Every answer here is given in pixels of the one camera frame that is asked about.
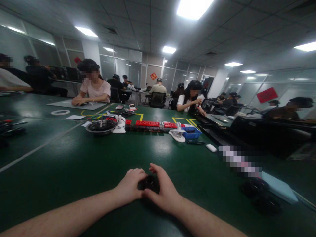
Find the blue plastic tray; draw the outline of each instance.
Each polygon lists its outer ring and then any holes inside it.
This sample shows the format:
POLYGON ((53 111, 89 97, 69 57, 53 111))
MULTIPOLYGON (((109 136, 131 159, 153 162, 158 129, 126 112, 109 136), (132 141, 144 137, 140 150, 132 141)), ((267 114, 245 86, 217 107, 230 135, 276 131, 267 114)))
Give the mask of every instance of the blue plastic tray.
POLYGON ((184 131, 193 131, 194 130, 194 133, 184 132, 183 136, 185 137, 185 139, 199 138, 199 136, 202 134, 202 132, 199 131, 195 127, 183 127, 182 130, 184 130, 184 131))

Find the door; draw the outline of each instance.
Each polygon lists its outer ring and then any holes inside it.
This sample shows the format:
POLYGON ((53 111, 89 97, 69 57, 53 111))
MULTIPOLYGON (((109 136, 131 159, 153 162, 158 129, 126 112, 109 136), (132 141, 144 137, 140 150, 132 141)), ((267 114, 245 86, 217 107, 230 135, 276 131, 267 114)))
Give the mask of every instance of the door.
POLYGON ((155 85, 158 78, 161 78, 161 67, 148 65, 146 88, 155 85), (150 77, 153 73, 157 76, 154 80, 150 77))

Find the gray mat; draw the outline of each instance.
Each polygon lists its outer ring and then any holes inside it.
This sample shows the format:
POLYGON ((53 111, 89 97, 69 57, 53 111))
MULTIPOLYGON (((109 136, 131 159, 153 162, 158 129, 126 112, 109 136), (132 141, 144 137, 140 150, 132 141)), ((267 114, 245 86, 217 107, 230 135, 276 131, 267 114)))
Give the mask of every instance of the gray mat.
POLYGON ((52 104, 47 104, 47 105, 52 105, 52 106, 59 106, 59 107, 67 107, 67 108, 76 108, 76 109, 84 109, 84 110, 95 110, 98 109, 102 106, 105 106, 106 104, 101 104, 101 103, 94 103, 92 104, 87 104, 84 106, 73 106, 71 104, 72 100, 64 100, 64 101, 60 101, 60 102, 56 102, 56 103, 52 103, 52 104))

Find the red sign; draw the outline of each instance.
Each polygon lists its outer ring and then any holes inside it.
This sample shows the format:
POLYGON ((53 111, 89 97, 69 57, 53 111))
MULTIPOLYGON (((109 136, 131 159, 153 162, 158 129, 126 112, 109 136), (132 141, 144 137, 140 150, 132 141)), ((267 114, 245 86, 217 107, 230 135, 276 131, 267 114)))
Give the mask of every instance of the red sign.
POLYGON ((274 88, 270 87, 269 89, 266 89, 265 91, 258 93, 257 97, 258 97, 259 102, 262 104, 269 100, 278 98, 278 95, 276 91, 274 90, 274 88))
POLYGON ((153 81, 157 79, 156 73, 151 74, 150 77, 152 78, 153 81))

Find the red banner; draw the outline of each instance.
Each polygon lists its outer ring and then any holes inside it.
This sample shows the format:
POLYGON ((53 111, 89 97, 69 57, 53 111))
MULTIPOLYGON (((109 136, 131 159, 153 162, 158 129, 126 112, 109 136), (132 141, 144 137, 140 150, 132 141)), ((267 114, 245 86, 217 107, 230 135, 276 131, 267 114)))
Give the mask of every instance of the red banner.
POLYGON ((258 97, 259 102, 262 104, 269 100, 278 98, 278 95, 276 91, 274 90, 274 88, 270 87, 269 89, 266 89, 265 91, 258 93, 257 97, 258 97))

